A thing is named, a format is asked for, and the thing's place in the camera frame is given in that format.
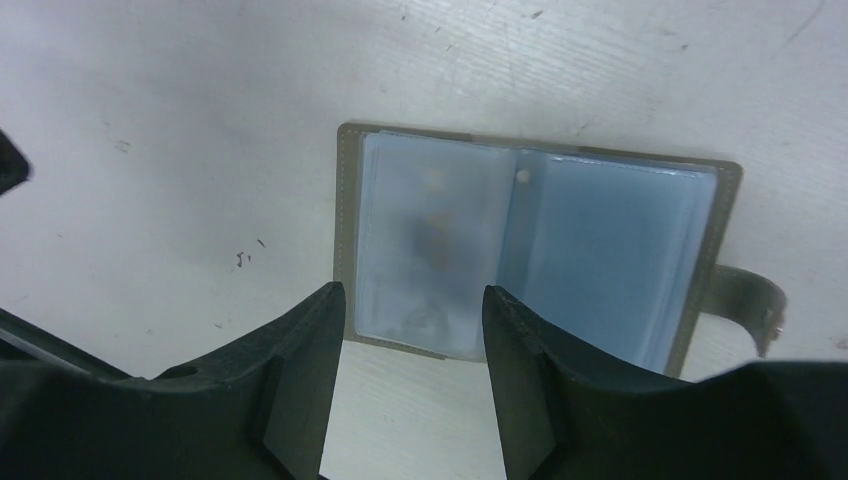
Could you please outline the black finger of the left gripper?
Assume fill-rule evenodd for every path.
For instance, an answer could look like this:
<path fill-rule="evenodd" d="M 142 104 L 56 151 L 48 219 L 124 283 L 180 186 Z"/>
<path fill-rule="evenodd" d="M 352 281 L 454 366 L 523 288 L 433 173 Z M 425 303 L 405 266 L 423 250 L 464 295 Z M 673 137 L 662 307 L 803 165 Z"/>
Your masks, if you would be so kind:
<path fill-rule="evenodd" d="M 4 131 L 0 132 L 0 164 L 1 196 L 31 178 L 31 163 Z"/>

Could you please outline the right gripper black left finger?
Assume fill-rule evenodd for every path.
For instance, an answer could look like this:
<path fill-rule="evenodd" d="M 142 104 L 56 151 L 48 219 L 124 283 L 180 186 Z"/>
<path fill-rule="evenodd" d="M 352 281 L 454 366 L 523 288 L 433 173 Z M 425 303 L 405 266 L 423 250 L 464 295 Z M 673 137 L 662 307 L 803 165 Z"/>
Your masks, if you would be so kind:
<path fill-rule="evenodd" d="M 330 282 L 153 379 L 1 315 L 5 479 L 316 479 L 345 325 Z"/>

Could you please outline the grey card holder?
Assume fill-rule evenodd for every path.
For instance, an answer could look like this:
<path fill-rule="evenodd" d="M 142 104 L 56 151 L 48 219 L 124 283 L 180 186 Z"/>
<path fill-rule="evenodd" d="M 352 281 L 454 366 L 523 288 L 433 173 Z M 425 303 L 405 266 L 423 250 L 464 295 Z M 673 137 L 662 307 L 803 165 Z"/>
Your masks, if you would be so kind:
<path fill-rule="evenodd" d="M 782 289 L 717 261 L 743 178 L 735 162 L 347 122 L 337 131 L 334 277 L 347 290 L 348 340 L 454 359 L 354 330 L 363 141 L 381 131 L 514 153 L 500 261 L 490 285 L 591 345 L 675 376 L 702 314 L 740 325 L 760 357 L 780 336 L 787 302 Z"/>

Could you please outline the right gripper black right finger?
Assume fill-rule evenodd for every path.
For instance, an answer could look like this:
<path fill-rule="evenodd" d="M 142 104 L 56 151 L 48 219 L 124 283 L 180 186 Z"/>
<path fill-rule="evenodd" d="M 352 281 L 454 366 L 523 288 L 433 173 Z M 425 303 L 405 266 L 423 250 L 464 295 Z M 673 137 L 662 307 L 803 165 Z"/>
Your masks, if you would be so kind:
<path fill-rule="evenodd" d="M 489 286 L 483 331 L 510 479 L 843 479 L 847 367 L 753 362 L 687 382 Z"/>

